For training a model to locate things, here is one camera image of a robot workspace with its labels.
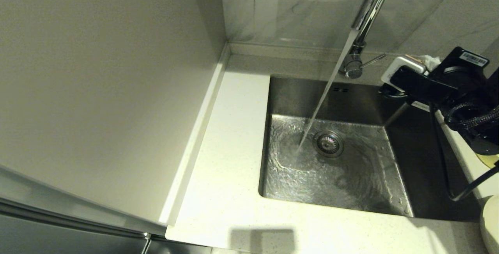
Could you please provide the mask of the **thin chrome faucet lever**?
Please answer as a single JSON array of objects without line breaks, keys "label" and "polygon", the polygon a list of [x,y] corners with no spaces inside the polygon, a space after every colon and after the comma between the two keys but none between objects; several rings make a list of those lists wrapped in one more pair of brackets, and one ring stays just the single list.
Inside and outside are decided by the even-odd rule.
[{"label": "thin chrome faucet lever", "polygon": [[385,53],[382,53],[381,55],[378,55],[376,58],[373,58],[372,60],[370,60],[369,62],[366,62],[364,64],[362,64],[360,66],[360,69],[364,69],[366,68],[367,66],[371,65],[371,64],[374,64],[375,62],[379,61],[379,60],[382,60],[386,57],[386,54]]}]

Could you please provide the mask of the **pale yellow bowl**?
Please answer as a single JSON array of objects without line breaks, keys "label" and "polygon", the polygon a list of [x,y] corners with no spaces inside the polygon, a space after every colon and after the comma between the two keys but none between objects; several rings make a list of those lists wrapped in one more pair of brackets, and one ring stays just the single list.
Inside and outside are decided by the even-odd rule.
[{"label": "pale yellow bowl", "polygon": [[488,168],[493,168],[495,167],[495,164],[499,162],[499,154],[497,155],[491,155],[491,156],[485,156],[485,155],[480,155],[476,153],[476,156],[479,158],[479,160]]}]

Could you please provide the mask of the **round cream plate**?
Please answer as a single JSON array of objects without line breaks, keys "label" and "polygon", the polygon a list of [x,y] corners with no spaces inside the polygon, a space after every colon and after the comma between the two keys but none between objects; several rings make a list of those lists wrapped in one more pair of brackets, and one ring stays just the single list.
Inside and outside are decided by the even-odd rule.
[{"label": "round cream plate", "polygon": [[480,217],[480,231],[489,254],[499,254],[499,195],[491,196],[484,204]]}]

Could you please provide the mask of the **stainless steel sink basin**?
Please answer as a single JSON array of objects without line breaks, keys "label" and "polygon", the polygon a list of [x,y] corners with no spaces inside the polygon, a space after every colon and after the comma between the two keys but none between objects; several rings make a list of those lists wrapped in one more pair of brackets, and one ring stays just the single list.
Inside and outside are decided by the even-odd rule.
[{"label": "stainless steel sink basin", "polygon": [[[258,192],[305,204],[418,217],[477,222],[475,195],[447,194],[439,148],[426,110],[389,99],[372,85],[270,78]],[[312,143],[319,131],[344,140],[337,158]]]}]

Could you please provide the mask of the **tall chrome faucet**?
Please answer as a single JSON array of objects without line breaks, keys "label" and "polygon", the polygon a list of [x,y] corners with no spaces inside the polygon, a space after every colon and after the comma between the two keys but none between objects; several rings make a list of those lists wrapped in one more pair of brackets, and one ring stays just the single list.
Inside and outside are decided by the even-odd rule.
[{"label": "tall chrome faucet", "polygon": [[367,46],[366,37],[386,0],[363,0],[351,25],[351,32],[345,45],[344,55],[340,56],[340,74],[349,79],[360,78],[362,53]]}]

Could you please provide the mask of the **round metal drain strainer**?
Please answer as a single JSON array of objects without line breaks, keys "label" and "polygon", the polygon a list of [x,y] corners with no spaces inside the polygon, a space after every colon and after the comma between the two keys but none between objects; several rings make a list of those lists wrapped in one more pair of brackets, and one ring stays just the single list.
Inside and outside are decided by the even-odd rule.
[{"label": "round metal drain strainer", "polygon": [[313,136],[314,149],[327,158],[337,158],[344,151],[343,138],[333,131],[319,131]]}]

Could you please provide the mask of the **tall pale cabinet side panel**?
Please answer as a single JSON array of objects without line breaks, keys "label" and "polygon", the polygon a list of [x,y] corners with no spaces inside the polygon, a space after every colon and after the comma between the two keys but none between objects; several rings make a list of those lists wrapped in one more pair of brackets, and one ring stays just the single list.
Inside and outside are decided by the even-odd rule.
[{"label": "tall pale cabinet side panel", "polygon": [[222,0],[0,0],[0,166],[172,224]]}]

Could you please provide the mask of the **metal cabinet trim strip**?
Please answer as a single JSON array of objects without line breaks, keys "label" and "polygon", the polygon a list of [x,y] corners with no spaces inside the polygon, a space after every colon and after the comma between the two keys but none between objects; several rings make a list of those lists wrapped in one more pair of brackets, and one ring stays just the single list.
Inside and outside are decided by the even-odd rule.
[{"label": "metal cabinet trim strip", "polygon": [[122,236],[129,238],[150,238],[151,233],[116,227],[109,224],[84,220],[69,215],[47,211],[42,208],[32,207],[26,204],[20,204],[16,201],[0,197],[0,215],[7,215],[20,220],[49,224],[55,227],[64,227],[79,231],[92,233],[101,233],[111,236]]}]

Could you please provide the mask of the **dark glossy cabinet door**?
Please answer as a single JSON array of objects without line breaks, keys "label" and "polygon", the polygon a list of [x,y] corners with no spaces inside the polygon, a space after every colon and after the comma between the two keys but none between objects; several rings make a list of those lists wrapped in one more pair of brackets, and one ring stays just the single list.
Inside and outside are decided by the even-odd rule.
[{"label": "dark glossy cabinet door", "polygon": [[0,206],[0,254],[212,254],[212,248]]}]

